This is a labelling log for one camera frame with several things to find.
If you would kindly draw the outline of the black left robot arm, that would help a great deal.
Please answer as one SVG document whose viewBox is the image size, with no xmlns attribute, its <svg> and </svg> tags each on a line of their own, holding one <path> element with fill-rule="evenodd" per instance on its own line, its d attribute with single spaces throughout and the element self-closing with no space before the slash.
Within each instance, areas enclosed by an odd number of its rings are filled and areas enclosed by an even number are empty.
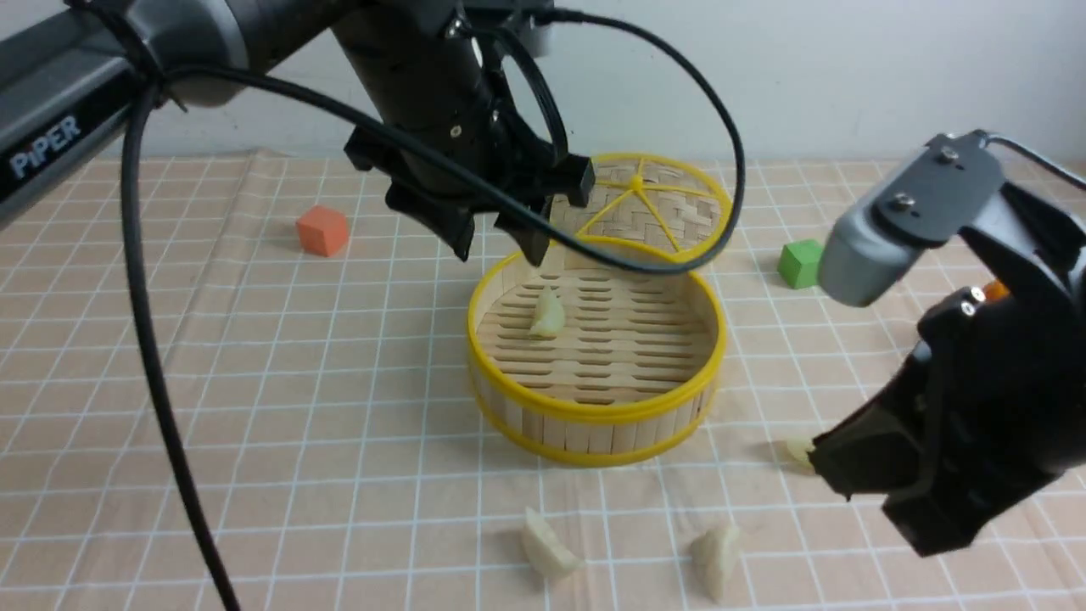
<svg viewBox="0 0 1086 611">
<path fill-rule="evenodd" d="M 595 182 L 540 77 L 551 1 L 70 1 L 3 40 L 3 225 L 112 143 L 148 78 L 264 75 L 323 31 L 381 120 L 548 217 Z"/>
</svg>

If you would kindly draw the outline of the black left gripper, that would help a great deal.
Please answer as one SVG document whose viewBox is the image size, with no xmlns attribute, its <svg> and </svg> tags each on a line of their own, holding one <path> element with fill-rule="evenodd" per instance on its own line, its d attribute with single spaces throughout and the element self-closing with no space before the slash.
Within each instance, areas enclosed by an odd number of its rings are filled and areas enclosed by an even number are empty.
<svg viewBox="0 0 1086 611">
<path fill-rule="evenodd" d="M 473 171 L 523 202 L 521 208 L 550 221 L 553 198 L 586 206 L 595 170 L 586 156 L 571 154 L 551 166 L 547 155 L 530 153 L 539 137 L 516 115 L 512 99 L 496 96 L 473 51 L 349 51 L 348 59 L 381 120 L 434 148 L 438 154 Z M 473 214 L 460 206 L 392 182 L 386 205 L 438 237 L 459 260 L 473 243 Z M 512 236 L 523 258 L 539 267 L 550 238 L 535 225 L 501 211 L 494 227 Z"/>
</svg>

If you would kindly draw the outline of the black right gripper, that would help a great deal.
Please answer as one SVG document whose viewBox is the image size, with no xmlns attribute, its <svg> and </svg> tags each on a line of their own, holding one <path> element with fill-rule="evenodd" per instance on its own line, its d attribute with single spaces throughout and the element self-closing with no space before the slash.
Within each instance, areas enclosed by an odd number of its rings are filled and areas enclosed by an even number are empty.
<svg viewBox="0 0 1086 611">
<path fill-rule="evenodd" d="M 1008 289 L 974 316 L 919 326 L 908 362 L 810 461 L 846 498 L 886 494 L 882 512 L 921 558 L 974 544 L 993 519 L 1083 464 L 1083 224 L 1012 182 L 927 188 L 908 231 L 954 237 Z"/>
</svg>

